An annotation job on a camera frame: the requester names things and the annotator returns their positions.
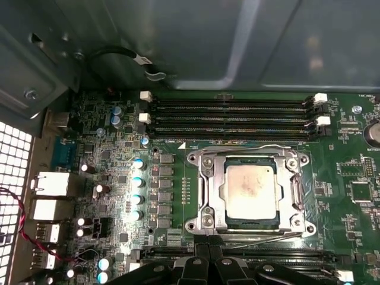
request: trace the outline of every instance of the black capacitor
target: black capacitor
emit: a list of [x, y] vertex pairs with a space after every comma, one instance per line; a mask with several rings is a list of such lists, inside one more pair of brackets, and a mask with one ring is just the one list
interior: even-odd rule
[[81, 170], [83, 172], [86, 172], [86, 173], [89, 173], [89, 174], [94, 174], [96, 173], [96, 169], [94, 166], [92, 165], [89, 165], [89, 164], [82, 164], [81, 166]]
[[79, 218], [77, 220], [77, 225], [78, 226], [89, 226], [93, 224], [93, 219], [92, 218]]
[[81, 238], [83, 236], [90, 236], [93, 234], [93, 231], [89, 227], [84, 227], [77, 230], [77, 237]]
[[109, 191], [111, 191], [111, 187], [105, 184], [98, 184], [95, 190], [98, 193], [109, 193]]
[[85, 273], [86, 269], [78, 264], [74, 267], [72, 267], [71, 269], [69, 269], [67, 272], [66, 272], [66, 276], [68, 278], [74, 278], [75, 276], [77, 276], [78, 274], [82, 274], [82, 273]]

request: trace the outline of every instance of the integrated circuit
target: integrated circuit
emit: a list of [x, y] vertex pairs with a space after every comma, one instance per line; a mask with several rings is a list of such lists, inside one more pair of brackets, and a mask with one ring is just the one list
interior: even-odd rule
[[94, 145], [93, 144], [84, 144], [84, 153], [92, 154], [94, 151]]
[[119, 234], [119, 242], [128, 242], [128, 234], [127, 233]]
[[351, 182], [352, 201], [355, 203], [371, 202], [371, 186], [367, 182]]
[[109, 150], [105, 150], [102, 152], [102, 159], [110, 159], [111, 152]]
[[118, 184], [126, 184], [126, 176], [125, 175], [120, 175], [118, 177]]

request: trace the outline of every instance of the capacitor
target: capacitor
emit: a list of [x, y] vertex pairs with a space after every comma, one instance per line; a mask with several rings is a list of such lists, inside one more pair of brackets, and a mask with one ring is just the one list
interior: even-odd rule
[[133, 161], [133, 167], [138, 169], [138, 170], [143, 170], [143, 169], [145, 169], [146, 164], [145, 164], [145, 162], [143, 162], [142, 159], [135, 159], [135, 161]]
[[130, 214], [131, 221], [138, 221], [143, 218], [143, 212], [142, 211], [132, 211]]
[[62, 271], [54, 271], [51, 273], [47, 273], [45, 275], [45, 282], [46, 284], [56, 284], [60, 281], [63, 281], [65, 279], [64, 273]]
[[93, 219], [92, 218], [79, 218], [77, 220], [77, 225], [78, 226], [89, 226], [93, 224]]
[[111, 272], [109, 270], [106, 270], [98, 274], [97, 281], [100, 284], [105, 284], [108, 282], [108, 280], [110, 280], [110, 278], [111, 278]]
[[121, 118], [123, 117], [124, 112], [119, 106], [115, 106], [112, 108], [112, 114]]
[[132, 187], [140, 188], [140, 187], [143, 187], [144, 185], [145, 185], [145, 182], [140, 177], [133, 177], [132, 178]]
[[82, 164], [81, 166], [81, 170], [83, 172], [86, 172], [86, 173], [89, 173], [89, 174], [94, 174], [96, 173], [96, 169], [94, 166], [92, 165], [89, 165], [89, 164]]
[[103, 129], [103, 128], [99, 128], [99, 129], [96, 130], [96, 135], [97, 135], [98, 137], [102, 137], [102, 136], [104, 136], [105, 134], [106, 134], [106, 130]]
[[68, 278], [73, 278], [75, 276], [77, 276], [78, 274], [82, 274], [84, 272], [84, 267], [80, 264], [74, 266], [73, 268], [69, 269], [67, 272], [66, 272], [66, 276]]
[[150, 145], [150, 140], [149, 140], [149, 137], [148, 137], [147, 135], [142, 136], [142, 138], [141, 138], [141, 145], [142, 145], [142, 147], [144, 147], [144, 148], [149, 147], [149, 145]]
[[131, 205], [140, 205], [144, 202], [144, 197], [138, 194], [134, 194], [131, 196]]
[[109, 191], [111, 191], [111, 187], [104, 184], [97, 185], [95, 189], [98, 193], [108, 193]]
[[102, 258], [101, 260], [99, 260], [99, 262], [97, 263], [97, 266], [99, 267], [100, 270], [104, 271], [110, 268], [112, 264], [113, 264], [112, 258], [109, 256], [106, 256]]
[[119, 129], [123, 126], [123, 121], [120, 119], [119, 116], [113, 116], [111, 118], [111, 124], [116, 128]]
[[93, 231], [89, 227], [84, 227], [83, 229], [77, 230], [77, 237], [81, 238], [83, 236], [90, 236], [92, 233]]

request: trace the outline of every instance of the cpu socket lever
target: cpu socket lever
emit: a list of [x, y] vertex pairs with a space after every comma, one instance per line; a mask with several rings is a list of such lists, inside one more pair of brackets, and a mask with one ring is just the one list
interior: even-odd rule
[[302, 201], [307, 155], [277, 144], [212, 146], [187, 160], [198, 168], [198, 214], [185, 223], [189, 233], [251, 245], [316, 233]]

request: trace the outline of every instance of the black ram slot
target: black ram slot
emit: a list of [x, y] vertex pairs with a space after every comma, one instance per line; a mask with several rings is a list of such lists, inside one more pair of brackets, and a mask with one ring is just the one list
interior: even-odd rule
[[245, 129], [245, 130], [255, 130], [255, 129], [293, 129], [298, 131], [304, 131], [305, 123], [298, 122], [267, 122], [267, 121], [256, 121], [256, 122], [245, 122], [245, 121], [203, 121], [203, 122], [188, 122], [188, 121], [176, 121], [173, 122], [155, 122], [152, 124], [156, 129], [166, 128], [199, 128], [199, 129]]
[[156, 99], [154, 104], [158, 107], [268, 107], [304, 109], [303, 101], [291, 100], [210, 100], [210, 99]]
[[256, 141], [309, 141], [314, 138], [310, 134], [270, 134], [254, 132], [178, 132], [154, 131], [152, 138], [181, 138], [184, 140], [256, 140]]

